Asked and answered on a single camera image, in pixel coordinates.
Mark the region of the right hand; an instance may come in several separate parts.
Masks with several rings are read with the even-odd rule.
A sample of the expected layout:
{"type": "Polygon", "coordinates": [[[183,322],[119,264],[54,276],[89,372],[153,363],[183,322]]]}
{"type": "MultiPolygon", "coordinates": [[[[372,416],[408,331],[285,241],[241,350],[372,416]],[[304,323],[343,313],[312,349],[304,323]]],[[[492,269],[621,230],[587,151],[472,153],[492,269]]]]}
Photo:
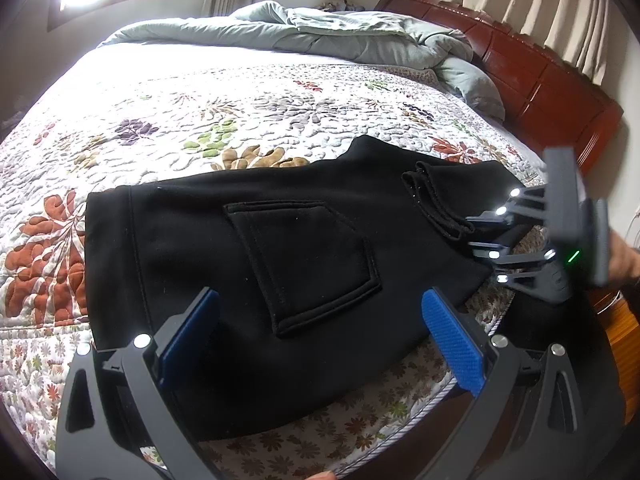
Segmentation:
{"type": "Polygon", "coordinates": [[[631,286],[640,278],[639,253],[629,246],[614,230],[610,231],[610,260],[608,284],[616,287],[631,286]]]}

